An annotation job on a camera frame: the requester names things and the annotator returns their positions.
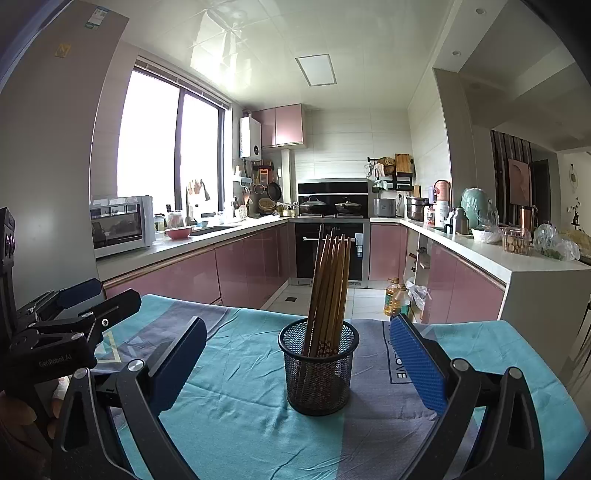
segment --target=kitchen sink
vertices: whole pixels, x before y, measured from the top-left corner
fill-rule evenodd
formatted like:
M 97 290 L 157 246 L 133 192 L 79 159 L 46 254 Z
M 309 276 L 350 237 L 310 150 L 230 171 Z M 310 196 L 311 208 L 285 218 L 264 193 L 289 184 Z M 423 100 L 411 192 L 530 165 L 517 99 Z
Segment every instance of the kitchen sink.
M 228 230 L 229 228 L 234 228 L 234 226 L 235 225 L 216 225 L 216 226 L 207 226 L 204 228 L 198 228 L 197 230 L 193 230 L 191 232 L 191 236 L 205 235 L 206 233 L 219 232 L 221 230 Z

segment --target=mesh pencil holder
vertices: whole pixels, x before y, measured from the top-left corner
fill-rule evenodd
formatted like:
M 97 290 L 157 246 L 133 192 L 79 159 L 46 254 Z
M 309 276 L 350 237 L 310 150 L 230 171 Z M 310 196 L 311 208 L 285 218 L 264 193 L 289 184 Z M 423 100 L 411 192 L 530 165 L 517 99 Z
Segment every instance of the mesh pencil holder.
M 307 319 L 290 323 L 279 334 L 285 360 L 287 401 L 304 415 L 328 415 L 340 410 L 349 399 L 353 352 L 359 334 L 343 322 L 339 353 L 321 358 L 301 354 Z

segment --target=pot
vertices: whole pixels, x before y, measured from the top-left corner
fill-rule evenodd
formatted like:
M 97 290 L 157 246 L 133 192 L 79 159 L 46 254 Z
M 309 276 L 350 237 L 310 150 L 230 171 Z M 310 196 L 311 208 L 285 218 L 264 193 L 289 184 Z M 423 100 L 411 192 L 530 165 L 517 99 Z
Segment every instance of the pot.
M 361 204 L 345 201 L 340 203 L 335 203 L 336 211 L 339 213 L 345 213 L 347 215 L 357 215 L 361 210 Z
M 309 197 L 308 201 L 300 203 L 300 213 L 305 215 L 323 215 L 326 213 L 327 208 L 328 205 L 316 197 Z
M 423 221 L 423 210 L 429 204 L 429 199 L 420 197 L 407 197 L 407 218 Z

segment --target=sticker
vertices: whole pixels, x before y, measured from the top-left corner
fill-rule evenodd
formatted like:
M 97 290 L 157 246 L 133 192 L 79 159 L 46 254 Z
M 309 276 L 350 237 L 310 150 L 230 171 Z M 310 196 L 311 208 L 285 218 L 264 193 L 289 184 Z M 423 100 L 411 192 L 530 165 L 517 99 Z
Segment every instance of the sticker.
M 65 59 L 66 55 L 70 53 L 71 48 L 72 45 L 70 45 L 69 43 L 60 43 L 60 46 L 57 47 L 55 56 L 60 57 L 61 59 Z
M 90 28 L 91 30 L 98 30 L 100 24 L 103 23 L 103 20 L 105 19 L 107 13 L 109 13 L 109 10 L 107 8 L 96 7 L 94 13 L 90 16 L 88 22 L 86 22 L 85 27 Z

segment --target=ceiling light panel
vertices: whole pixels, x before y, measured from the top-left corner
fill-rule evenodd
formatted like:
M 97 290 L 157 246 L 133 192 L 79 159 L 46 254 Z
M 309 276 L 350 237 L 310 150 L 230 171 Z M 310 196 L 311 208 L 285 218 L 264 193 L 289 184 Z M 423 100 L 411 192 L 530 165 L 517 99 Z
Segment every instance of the ceiling light panel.
M 335 71 L 328 54 L 296 58 L 308 85 L 335 85 Z

